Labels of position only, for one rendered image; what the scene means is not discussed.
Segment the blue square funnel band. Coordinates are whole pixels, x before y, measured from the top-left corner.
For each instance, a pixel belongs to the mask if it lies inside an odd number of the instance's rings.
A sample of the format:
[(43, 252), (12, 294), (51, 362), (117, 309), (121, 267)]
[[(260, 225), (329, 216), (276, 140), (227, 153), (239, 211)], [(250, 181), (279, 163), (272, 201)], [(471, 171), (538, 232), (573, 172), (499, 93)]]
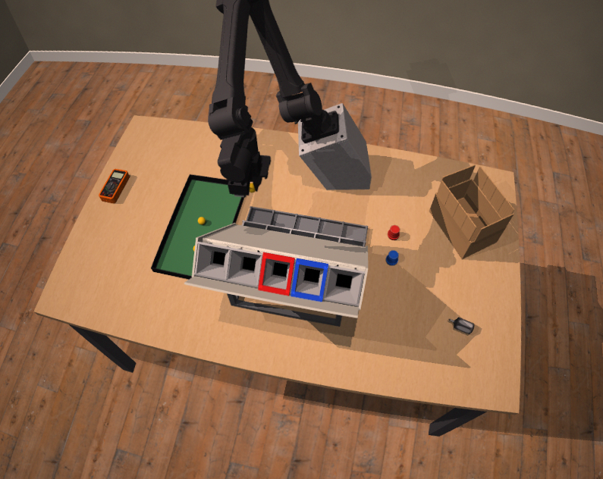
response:
[[(306, 266), (310, 266), (310, 267), (324, 269), (323, 276), (322, 276), (322, 285), (321, 285), (319, 296), (313, 295), (313, 294), (308, 294), (308, 293), (300, 293), (300, 292), (295, 291), (296, 285), (297, 285), (297, 275), (298, 275), (298, 271), (299, 271), (299, 265), (306, 265)], [(292, 285), (292, 290), (291, 290), (291, 296), (301, 298), (301, 299), (309, 299), (309, 300), (322, 302), (324, 289), (325, 289), (325, 281), (326, 281), (327, 271), (328, 271), (328, 264), (326, 264), (326, 263), (297, 258), (295, 270), (294, 270), (294, 279), (293, 279), (293, 285)]]

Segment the orange digital multimeter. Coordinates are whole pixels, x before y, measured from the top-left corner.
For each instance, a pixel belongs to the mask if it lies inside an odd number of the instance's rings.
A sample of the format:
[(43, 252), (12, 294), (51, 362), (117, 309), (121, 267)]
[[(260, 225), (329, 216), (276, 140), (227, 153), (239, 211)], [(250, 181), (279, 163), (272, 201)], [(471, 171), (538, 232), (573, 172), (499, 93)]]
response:
[(129, 178), (127, 171), (114, 169), (99, 193), (99, 198), (103, 202), (116, 203)]

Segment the red square frame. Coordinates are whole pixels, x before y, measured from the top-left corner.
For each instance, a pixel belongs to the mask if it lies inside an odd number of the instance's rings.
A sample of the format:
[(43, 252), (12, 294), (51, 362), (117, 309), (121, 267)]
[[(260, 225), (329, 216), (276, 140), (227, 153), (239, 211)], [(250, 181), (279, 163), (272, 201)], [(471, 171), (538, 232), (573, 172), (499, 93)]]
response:
[[(267, 258), (272, 259), (272, 260), (285, 261), (285, 262), (290, 263), (290, 269), (289, 269), (289, 274), (288, 274), (288, 279), (287, 279), (287, 289), (284, 290), (284, 289), (280, 289), (280, 288), (262, 285), (263, 278), (264, 278), (264, 272), (265, 272), (265, 262), (266, 262)], [(295, 258), (288, 257), (288, 256), (276, 255), (276, 254), (264, 252), (263, 256), (262, 256), (262, 266), (261, 266), (258, 290), (289, 296), (290, 288), (291, 288), (291, 279), (292, 279), (292, 274), (293, 274), (293, 269), (294, 269), (294, 259)]]

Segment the red plug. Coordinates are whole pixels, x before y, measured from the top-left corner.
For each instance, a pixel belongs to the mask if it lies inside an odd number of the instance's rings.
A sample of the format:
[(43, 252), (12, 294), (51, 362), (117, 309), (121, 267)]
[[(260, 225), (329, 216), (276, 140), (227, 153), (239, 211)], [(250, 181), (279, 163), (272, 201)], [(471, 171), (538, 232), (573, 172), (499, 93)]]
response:
[(396, 240), (400, 236), (400, 228), (397, 225), (391, 226), (388, 231), (388, 238), (390, 240)]

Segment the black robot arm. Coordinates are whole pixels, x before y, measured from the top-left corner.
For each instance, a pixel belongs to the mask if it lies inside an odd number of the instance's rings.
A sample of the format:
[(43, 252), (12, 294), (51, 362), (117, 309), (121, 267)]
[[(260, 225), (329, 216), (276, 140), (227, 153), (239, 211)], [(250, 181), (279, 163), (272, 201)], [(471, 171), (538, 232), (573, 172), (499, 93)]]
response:
[(210, 130), (222, 140), (218, 166), (221, 175), (229, 180), (229, 193), (246, 197), (250, 193), (250, 180), (259, 177), (262, 167), (260, 152), (252, 158), (258, 144), (243, 86), (249, 16), (278, 80), (280, 92), (276, 97), (281, 117), (287, 123), (302, 121), (303, 142), (338, 133), (338, 113), (323, 110), (312, 84), (304, 84), (300, 78), (269, 0), (216, 0), (216, 8), (224, 17), (208, 122)]

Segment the green tray with black rim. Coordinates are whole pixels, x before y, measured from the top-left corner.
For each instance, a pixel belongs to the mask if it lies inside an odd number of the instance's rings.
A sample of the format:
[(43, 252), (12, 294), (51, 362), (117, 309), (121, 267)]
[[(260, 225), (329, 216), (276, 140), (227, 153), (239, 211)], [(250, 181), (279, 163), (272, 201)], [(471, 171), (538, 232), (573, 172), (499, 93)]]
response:
[[(153, 272), (192, 278), (196, 237), (237, 221), (244, 197), (230, 194), (228, 181), (189, 175), (152, 263)], [(200, 217), (206, 219), (204, 224), (198, 223)]]

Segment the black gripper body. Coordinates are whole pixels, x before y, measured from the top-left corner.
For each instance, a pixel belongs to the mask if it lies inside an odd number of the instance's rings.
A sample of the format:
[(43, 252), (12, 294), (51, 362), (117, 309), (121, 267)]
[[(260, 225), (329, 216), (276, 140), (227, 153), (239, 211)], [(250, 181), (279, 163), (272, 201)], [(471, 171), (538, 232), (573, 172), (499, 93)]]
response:
[[(257, 150), (256, 154), (252, 155), (252, 158), (257, 155), (258, 151), (259, 150)], [(271, 164), (271, 156), (269, 156), (269, 155), (260, 155), (260, 158), (261, 158), (262, 167), (261, 167), (261, 171), (260, 171), (259, 177), (252, 177), (252, 180), (250, 182), (260, 183), (262, 181), (263, 177), (265, 179), (268, 178), (269, 165)]]

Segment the blue round disc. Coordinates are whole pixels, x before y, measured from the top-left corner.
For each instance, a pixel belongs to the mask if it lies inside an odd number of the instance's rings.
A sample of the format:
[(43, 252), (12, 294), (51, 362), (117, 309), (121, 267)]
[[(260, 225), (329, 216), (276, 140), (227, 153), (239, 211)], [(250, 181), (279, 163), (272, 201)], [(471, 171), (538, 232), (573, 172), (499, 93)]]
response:
[(397, 251), (391, 250), (386, 257), (386, 262), (391, 266), (396, 265), (398, 262), (398, 256), (399, 254)]

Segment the grey slanted panel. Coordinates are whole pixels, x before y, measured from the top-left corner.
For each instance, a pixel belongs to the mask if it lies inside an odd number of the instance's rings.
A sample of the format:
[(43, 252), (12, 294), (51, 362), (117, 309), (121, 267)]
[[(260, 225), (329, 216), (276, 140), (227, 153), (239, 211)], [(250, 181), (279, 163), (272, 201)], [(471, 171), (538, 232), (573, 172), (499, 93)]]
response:
[[(252, 206), (242, 222), (243, 226), (233, 223), (196, 237), (192, 278), (184, 282), (185, 285), (358, 317), (368, 272), (367, 225)], [(224, 267), (209, 265), (211, 250), (214, 251), (213, 263), (225, 263)], [(289, 296), (258, 290), (264, 252), (295, 258)], [(240, 271), (242, 256), (242, 269), (255, 270), (255, 273)], [(322, 302), (291, 296), (297, 258), (328, 264)], [(286, 279), (271, 277), (272, 262), (275, 263), (273, 274)], [(266, 259), (262, 285), (287, 289), (289, 268), (289, 262)], [(304, 280), (318, 286), (303, 283), (305, 268)], [(319, 296), (323, 271), (323, 268), (299, 265), (295, 291)], [(336, 289), (335, 285), (350, 291)]]

